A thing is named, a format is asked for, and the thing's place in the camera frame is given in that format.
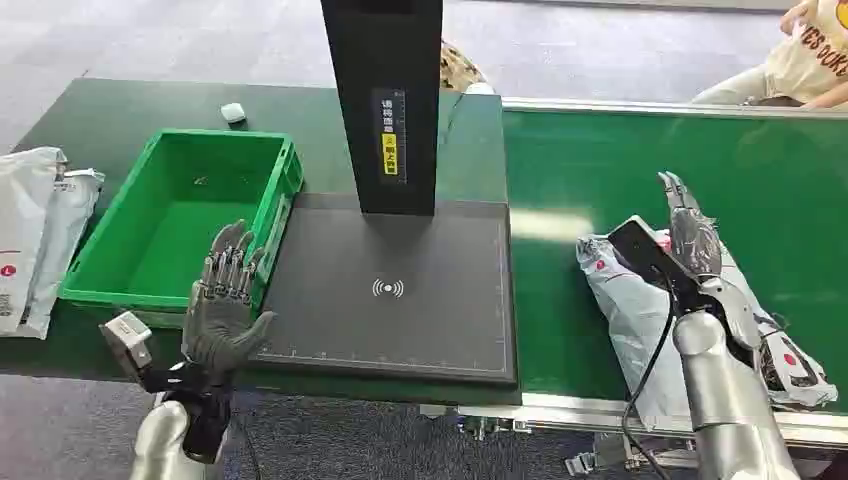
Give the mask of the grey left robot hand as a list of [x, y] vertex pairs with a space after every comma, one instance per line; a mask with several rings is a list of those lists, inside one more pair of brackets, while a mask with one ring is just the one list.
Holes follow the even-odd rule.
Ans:
[[248, 251], [254, 234], [240, 219], [224, 226], [203, 259], [200, 277], [191, 289], [182, 352], [209, 375], [212, 383], [232, 380], [248, 358], [268, 339], [273, 311], [255, 316], [252, 287], [265, 253]]

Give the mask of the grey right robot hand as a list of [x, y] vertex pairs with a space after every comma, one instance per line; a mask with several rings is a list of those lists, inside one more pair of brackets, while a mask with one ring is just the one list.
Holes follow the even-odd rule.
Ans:
[[723, 324], [733, 342], [749, 351], [761, 347], [752, 307], [741, 289], [722, 272], [721, 242], [716, 220], [705, 215], [683, 180], [670, 171], [659, 172], [670, 210], [672, 257], [695, 279], [698, 293], [720, 304]]

